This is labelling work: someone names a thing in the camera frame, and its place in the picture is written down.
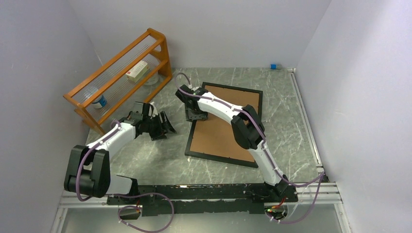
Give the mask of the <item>blue capped small bottle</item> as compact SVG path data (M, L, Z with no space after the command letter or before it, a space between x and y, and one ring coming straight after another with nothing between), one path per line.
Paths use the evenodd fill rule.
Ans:
M272 70L281 70L283 66L281 64L270 64L270 69Z

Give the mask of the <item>brown backing board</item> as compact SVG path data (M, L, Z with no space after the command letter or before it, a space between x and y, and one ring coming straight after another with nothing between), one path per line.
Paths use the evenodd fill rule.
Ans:
M213 86L206 84L205 89L218 98L234 105L251 105L258 113L261 110L261 94L259 91L235 90L224 86ZM232 127L226 121L208 114L205 121L197 121L190 151L253 163L253 156L240 147L233 135Z

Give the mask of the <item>orange wooden shelf rack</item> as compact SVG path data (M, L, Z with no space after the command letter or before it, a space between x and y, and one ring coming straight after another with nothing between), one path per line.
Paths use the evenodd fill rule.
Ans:
M149 70L137 82L126 78L126 73L139 61L149 64ZM135 92L142 89L144 83L155 73L160 76L160 83L143 99L149 103L172 79L171 61L166 36L152 28L126 46L117 55L102 65L63 97L74 106L74 111L83 122L96 133L106 133L104 124ZM90 98L85 97L89 87L99 90ZM95 109L91 103L98 96L104 95L107 105Z

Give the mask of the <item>black picture frame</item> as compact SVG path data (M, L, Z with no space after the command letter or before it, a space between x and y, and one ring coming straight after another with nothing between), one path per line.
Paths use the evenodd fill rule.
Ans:
M228 87L228 88L232 88L235 90L246 90L246 91L252 91L254 89L249 89L249 88L242 88L242 87L235 87L235 86L228 86L228 85L223 85L223 84L216 84L216 83L207 83L204 82L202 83L202 87L204 88L206 84L211 84L213 86L224 86L224 87ZM263 91L262 90L255 90L255 91L259 91L261 94L261 110L257 113L260 117L262 116L262 107L263 107ZM239 160L233 160L233 159L227 159L227 158L219 158L217 156L213 156L213 155L207 155L204 153L199 153L199 152L193 152L190 151L190 146L191 146L191 142L192 142L192 136L194 133L194 128L196 125L196 120L194 120L191 124L191 129L189 132L189 136L188 136L188 141L187 141L187 145L186 145L186 149L185 149L185 155L186 156L192 156L192 157L196 157L196 158L201 158L201 159L207 159L207 160L212 160L212 161L217 161L217 162L222 162L222 163L227 163L227 164L234 164L234 165L239 165L239 166L246 166L246 167L252 167L252 168L257 168L257 164L254 161L253 163L251 162L245 162L245 161L239 161Z

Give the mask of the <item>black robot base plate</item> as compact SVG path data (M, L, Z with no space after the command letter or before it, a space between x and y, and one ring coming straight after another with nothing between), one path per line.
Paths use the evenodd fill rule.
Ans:
M109 196L108 205L140 206L143 216L201 213L248 212L262 214L264 208L298 202L297 191L289 185L285 195L271 195L265 183L138 185L127 198Z

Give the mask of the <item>blue labelled plastic bottle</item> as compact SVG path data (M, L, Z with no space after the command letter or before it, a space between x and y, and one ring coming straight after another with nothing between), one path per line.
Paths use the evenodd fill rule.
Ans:
M85 91L85 97L88 99L92 97L99 89L97 87L89 87ZM91 103L92 107L95 109L101 109L107 105L107 100L104 95L98 96L93 102Z

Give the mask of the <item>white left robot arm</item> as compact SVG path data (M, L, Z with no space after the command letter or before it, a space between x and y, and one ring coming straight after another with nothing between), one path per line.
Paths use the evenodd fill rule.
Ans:
M113 120L111 127L96 141L76 145L70 152L64 189L75 193L79 201L114 195L127 204L135 203L139 197L137 180L111 173L111 157L144 133L152 141L176 133L164 111L159 112L153 103L138 101L127 116Z

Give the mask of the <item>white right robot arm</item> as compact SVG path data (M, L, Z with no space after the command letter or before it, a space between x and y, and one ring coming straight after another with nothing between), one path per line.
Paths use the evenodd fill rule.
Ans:
M269 199L280 201L286 195L288 179L270 153L261 117L253 106L229 103L202 87L191 89L182 85L177 88L176 96L188 103L190 110L211 113L229 123L236 143L253 156L261 170Z

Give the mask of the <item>white red medicine box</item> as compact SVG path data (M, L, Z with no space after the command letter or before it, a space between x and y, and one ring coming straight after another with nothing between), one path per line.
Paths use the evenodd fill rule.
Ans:
M149 64L145 61L139 61L125 75L130 81L137 83L149 70Z

